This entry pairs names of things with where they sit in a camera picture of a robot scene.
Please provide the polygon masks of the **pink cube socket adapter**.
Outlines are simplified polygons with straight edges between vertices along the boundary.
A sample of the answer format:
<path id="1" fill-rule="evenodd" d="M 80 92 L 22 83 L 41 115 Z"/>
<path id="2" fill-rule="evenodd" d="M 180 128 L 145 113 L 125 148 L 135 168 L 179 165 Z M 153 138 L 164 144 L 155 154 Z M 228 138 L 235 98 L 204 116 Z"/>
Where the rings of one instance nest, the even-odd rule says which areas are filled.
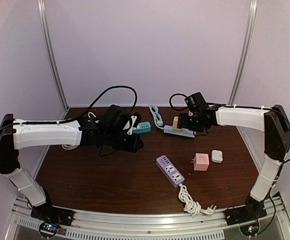
<path id="1" fill-rule="evenodd" d="M 210 165 L 209 155 L 207 153 L 195 153 L 191 162 L 194 171 L 206 172 Z"/>

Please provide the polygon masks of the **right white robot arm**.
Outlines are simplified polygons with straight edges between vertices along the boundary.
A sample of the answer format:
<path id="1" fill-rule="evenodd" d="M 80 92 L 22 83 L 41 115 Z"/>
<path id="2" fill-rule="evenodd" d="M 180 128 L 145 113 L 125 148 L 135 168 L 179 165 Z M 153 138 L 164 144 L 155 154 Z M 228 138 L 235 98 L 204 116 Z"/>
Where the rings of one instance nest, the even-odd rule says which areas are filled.
<path id="1" fill-rule="evenodd" d="M 260 212 L 261 203 L 278 181 L 290 150 L 290 123 L 281 105 L 273 107 L 247 107 L 214 104 L 189 107 L 180 113 L 178 128 L 202 133 L 212 126 L 232 126 L 260 131 L 264 134 L 264 161 L 247 202 L 241 210 L 244 220 L 253 220 Z"/>

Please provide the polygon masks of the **blue-grey power strip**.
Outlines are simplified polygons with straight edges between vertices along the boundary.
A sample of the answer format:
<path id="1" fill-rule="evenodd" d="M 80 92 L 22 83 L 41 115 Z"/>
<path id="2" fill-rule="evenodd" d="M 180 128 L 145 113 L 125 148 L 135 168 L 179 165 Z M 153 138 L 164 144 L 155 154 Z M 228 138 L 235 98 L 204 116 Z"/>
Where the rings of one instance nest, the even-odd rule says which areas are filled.
<path id="1" fill-rule="evenodd" d="M 165 125 L 163 128 L 163 132 L 165 134 L 176 135 L 187 138 L 195 138 L 195 133 L 192 130 L 188 130 L 187 128 L 182 128 L 181 130 L 175 130 L 170 125 Z"/>

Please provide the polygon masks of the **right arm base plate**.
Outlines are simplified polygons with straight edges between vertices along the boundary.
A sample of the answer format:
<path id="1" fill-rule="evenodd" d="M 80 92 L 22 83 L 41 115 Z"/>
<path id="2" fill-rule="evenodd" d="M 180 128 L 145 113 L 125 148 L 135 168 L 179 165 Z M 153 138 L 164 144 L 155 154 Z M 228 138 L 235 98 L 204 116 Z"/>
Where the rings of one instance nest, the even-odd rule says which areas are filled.
<path id="1" fill-rule="evenodd" d="M 257 217 L 262 218 L 266 217 L 267 215 L 268 214 L 263 203 L 260 205 L 260 209 L 257 211 L 254 211 L 253 209 L 248 211 L 246 205 L 229 206 L 224 211 L 225 221 L 228 226 L 256 221 Z"/>

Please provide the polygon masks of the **white plug adapter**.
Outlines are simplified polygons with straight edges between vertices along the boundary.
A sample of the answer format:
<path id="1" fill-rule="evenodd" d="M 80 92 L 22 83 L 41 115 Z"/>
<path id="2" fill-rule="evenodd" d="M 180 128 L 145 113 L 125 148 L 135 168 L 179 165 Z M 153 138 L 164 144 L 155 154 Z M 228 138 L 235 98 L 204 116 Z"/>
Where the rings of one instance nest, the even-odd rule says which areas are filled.
<path id="1" fill-rule="evenodd" d="M 211 151 L 211 161 L 213 163 L 222 163 L 223 162 L 223 152 L 221 150 L 212 150 Z"/>

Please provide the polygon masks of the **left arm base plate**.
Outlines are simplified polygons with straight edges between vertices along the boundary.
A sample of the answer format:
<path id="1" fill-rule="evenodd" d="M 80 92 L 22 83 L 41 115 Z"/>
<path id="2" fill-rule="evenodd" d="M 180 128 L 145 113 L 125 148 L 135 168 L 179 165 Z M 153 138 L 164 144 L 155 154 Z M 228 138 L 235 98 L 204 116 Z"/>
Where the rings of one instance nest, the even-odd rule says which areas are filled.
<path id="1" fill-rule="evenodd" d="M 51 203 L 46 202 L 40 206 L 33 206 L 30 216 L 58 226 L 71 226 L 74 214 L 73 210 L 54 207 Z"/>

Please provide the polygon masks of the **beige cube socket adapter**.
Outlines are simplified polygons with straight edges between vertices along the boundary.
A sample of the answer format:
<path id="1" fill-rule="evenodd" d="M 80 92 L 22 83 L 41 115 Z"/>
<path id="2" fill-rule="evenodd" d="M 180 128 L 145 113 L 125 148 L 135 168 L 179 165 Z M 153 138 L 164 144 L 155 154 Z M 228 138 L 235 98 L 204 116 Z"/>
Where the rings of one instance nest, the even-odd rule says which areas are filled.
<path id="1" fill-rule="evenodd" d="M 172 129 L 175 130 L 175 131 L 180 131 L 181 132 L 183 129 L 178 127 L 178 119 L 179 119 L 178 116 L 175 116 L 173 118 Z"/>

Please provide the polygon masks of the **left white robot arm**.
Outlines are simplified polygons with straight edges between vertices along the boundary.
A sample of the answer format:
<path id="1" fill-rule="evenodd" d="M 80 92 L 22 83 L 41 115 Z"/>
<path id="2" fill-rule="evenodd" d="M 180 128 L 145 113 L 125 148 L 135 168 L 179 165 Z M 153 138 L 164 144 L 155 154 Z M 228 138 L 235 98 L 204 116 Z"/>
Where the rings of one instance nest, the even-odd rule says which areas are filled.
<path id="1" fill-rule="evenodd" d="M 133 132 L 139 116 L 104 116 L 52 121 L 26 121 L 4 116 L 0 125 L 0 174 L 5 175 L 31 203 L 46 222 L 57 218 L 48 204 L 47 193 L 19 162 L 20 149 L 38 146 L 108 146 L 114 150 L 136 153 L 144 147 L 139 134 Z"/>

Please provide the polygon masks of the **teal power strip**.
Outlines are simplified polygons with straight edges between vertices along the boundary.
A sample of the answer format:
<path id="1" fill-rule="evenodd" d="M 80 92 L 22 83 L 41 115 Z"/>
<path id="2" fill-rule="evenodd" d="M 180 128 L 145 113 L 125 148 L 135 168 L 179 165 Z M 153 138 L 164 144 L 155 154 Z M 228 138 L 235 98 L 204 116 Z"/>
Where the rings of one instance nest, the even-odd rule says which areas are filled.
<path id="1" fill-rule="evenodd" d="M 132 132 L 136 134 L 150 133 L 152 130 L 151 123 L 149 121 L 140 122 L 137 127 L 134 127 Z"/>

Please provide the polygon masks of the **purple power strip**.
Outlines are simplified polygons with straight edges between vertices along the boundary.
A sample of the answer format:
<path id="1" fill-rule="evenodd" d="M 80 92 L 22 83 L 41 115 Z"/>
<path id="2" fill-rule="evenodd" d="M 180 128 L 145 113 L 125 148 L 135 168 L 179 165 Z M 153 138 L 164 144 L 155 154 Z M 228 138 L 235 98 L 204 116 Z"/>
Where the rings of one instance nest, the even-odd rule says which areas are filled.
<path id="1" fill-rule="evenodd" d="M 173 165 L 173 163 L 166 155 L 159 156 L 156 159 L 156 166 L 160 169 L 160 171 L 164 174 L 164 176 L 174 188 L 178 188 L 184 183 L 184 176 Z"/>

